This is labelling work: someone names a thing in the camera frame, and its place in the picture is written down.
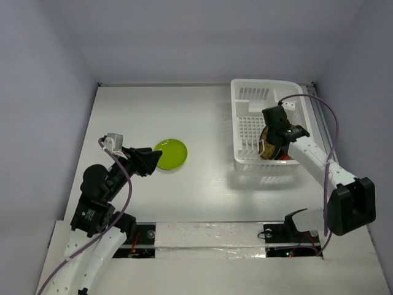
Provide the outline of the lime green plate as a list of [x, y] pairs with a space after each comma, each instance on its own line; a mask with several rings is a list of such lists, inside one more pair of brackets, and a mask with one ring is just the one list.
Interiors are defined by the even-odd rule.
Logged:
[[166, 139], [159, 142], [154, 151], [161, 151], [158, 168], [166, 171], [180, 168], [187, 160], [188, 150], [186, 145], [178, 139]]

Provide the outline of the black gold patterned plate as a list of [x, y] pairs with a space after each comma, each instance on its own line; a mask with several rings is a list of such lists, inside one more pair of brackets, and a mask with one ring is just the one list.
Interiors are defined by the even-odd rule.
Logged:
[[278, 160], [280, 149], [267, 141], [268, 127], [265, 126], [259, 138], [259, 156], [263, 160]]

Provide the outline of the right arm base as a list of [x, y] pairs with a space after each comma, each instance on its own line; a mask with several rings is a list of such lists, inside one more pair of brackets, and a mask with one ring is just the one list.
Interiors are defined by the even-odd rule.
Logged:
[[316, 233], [300, 232], [295, 227], [293, 216], [297, 210], [285, 216], [282, 223], [265, 223], [257, 237], [265, 242], [268, 258], [316, 257], [321, 250], [321, 243]]

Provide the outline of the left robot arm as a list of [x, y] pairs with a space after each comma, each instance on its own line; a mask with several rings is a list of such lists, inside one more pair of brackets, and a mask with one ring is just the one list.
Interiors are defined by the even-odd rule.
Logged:
[[129, 148], [122, 153], [109, 154], [114, 160], [110, 168], [94, 164], [84, 171], [63, 261], [38, 294], [93, 294], [115, 252], [135, 238], [136, 218], [117, 211], [112, 201], [124, 185], [132, 185], [133, 175], [151, 175], [162, 152]]

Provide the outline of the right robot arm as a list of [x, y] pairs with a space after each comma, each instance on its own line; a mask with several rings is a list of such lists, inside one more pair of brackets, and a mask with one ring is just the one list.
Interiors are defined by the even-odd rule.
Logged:
[[308, 137], [291, 145], [294, 160], [262, 160], [257, 144], [264, 125], [261, 112], [236, 115], [226, 103], [146, 117], [137, 138], [152, 144], [177, 138], [188, 156], [180, 168], [135, 179], [132, 212], [143, 222], [281, 221], [293, 213], [282, 227], [286, 239], [321, 230], [323, 188], [352, 184], [354, 175], [327, 165]]

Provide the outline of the cream plate small flowers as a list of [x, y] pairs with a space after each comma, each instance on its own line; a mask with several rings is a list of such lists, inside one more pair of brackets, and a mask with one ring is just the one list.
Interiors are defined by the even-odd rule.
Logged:
[[306, 131], [301, 125], [292, 125], [290, 130], [295, 133], [303, 133]]

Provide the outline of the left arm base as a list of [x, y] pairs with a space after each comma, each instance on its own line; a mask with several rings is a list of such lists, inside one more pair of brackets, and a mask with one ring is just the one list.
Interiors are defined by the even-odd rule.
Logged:
[[115, 252], [113, 258], [146, 259], [155, 257], [156, 223], [137, 223], [132, 238]]

